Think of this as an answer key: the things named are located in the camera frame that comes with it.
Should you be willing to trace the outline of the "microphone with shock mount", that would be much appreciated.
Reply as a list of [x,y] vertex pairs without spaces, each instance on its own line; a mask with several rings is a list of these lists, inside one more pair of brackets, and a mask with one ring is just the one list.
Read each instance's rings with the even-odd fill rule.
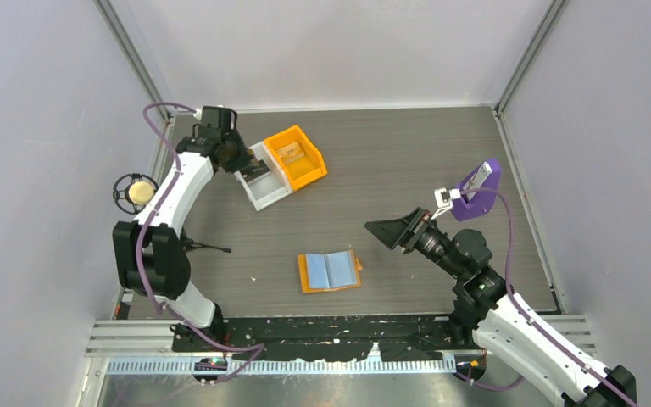
[[159,184],[141,173],[130,173],[119,177],[112,189],[116,207],[128,215],[138,215],[153,199]]

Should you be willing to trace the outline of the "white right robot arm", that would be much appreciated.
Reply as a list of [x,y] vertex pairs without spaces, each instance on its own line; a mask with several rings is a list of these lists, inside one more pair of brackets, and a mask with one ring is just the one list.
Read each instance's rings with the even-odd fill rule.
[[490,265],[483,234],[441,231],[426,209],[364,225],[390,250],[417,252],[455,279],[450,337],[461,348],[476,345],[502,359],[555,406],[634,406],[635,377],[610,368],[578,348],[525,304]]

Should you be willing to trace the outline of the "aluminium front rail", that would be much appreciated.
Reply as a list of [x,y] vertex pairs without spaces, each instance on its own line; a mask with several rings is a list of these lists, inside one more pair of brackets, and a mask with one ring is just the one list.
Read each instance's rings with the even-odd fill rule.
[[317,360],[269,361],[249,364],[223,357],[114,357],[106,364],[110,375],[225,375],[239,371],[244,376],[265,375],[355,375],[355,374],[429,374],[456,372],[453,356],[439,360],[384,361],[379,355],[363,360],[327,362]]

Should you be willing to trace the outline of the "tan card stack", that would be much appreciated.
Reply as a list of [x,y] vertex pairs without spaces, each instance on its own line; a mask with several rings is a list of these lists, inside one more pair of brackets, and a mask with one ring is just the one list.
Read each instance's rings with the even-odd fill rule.
[[303,157],[306,153],[299,142],[291,142],[277,150],[277,155],[284,165],[289,165]]

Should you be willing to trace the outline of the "purple metronome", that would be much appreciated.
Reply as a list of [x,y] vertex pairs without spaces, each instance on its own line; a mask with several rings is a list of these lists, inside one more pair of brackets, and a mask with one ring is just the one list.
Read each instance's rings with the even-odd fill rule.
[[479,164],[469,175],[456,185],[462,191],[461,198],[453,202],[453,217],[466,221],[487,214],[495,204],[492,192],[476,192],[476,189],[498,189],[502,174],[500,163],[488,159]]

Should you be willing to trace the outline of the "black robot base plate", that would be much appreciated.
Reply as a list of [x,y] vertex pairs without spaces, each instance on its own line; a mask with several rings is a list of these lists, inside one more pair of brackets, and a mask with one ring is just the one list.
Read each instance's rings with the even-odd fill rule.
[[208,337],[235,360],[348,362],[378,351],[387,362],[437,360],[453,352],[481,368],[487,352],[460,332],[447,315],[346,315],[233,317]]

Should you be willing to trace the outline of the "orange card holder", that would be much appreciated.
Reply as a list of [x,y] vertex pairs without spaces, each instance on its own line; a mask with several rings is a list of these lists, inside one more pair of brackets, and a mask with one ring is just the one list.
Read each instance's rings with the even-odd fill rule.
[[361,286],[363,266],[353,250],[331,254],[299,254],[302,293],[328,293]]

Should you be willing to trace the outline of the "orange plastic bin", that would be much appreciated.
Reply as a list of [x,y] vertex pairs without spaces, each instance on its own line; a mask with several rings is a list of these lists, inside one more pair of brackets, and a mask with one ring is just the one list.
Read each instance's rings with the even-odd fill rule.
[[294,192],[328,175],[322,153],[299,125],[265,138],[264,145]]

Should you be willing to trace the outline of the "black credit card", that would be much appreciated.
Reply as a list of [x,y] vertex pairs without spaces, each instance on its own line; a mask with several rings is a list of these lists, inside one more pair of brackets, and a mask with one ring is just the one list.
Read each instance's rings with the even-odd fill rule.
[[241,174],[246,183],[256,181],[261,176],[267,176],[270,173],[269,166],[261,160],[252,160],[249,165],[241,170]]

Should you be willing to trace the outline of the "black microphone tripod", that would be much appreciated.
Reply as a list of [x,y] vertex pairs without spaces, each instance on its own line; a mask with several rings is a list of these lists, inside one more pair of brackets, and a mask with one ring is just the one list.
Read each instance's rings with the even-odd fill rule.
[[219,247],[219,246],[214,246],[206,243],[199,243],[191,239],[190,237],[181,237],[181,246],[183,247],[183,250],[188,253],[194,250],[199,250],[199,249],[215,249],[220,252],[224,253],[231,253],[232,250],[230,248],[225,248],[225,247]]

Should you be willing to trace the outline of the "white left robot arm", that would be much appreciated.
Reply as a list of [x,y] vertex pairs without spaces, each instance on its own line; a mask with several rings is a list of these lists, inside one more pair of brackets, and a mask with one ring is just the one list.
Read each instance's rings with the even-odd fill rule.
[[193,109],[189,137],[172,144],[152,129],[167,148],[172,166],[152,200],[131,221],[119,221],[112,232],[120,285],[147,297],[157,313],[168,310],[195,326],[193,339],[215,351],[226,338],[220,307],[191,281],[191,265],[181,242],[184,222],[203,188],[222,170],[233,174],[248,167],[253,153],[237,129],[238,113],[223,106]]

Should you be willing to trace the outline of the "white plastic bin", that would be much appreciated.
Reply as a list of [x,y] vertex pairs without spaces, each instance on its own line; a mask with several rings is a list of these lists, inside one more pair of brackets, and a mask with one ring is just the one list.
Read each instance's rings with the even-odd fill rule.
[[278,165],[273,153],[266,147],[264,141],[258,142],[249,148],[253,153],[252,160],[262,159],[269,166],[270,173],[249,183],[245,182],[241,171],[237,171],[235,177],[242,184],[248,200],[255,210],[260,211],[292,195],[293,190],[286,178],[285,171]]

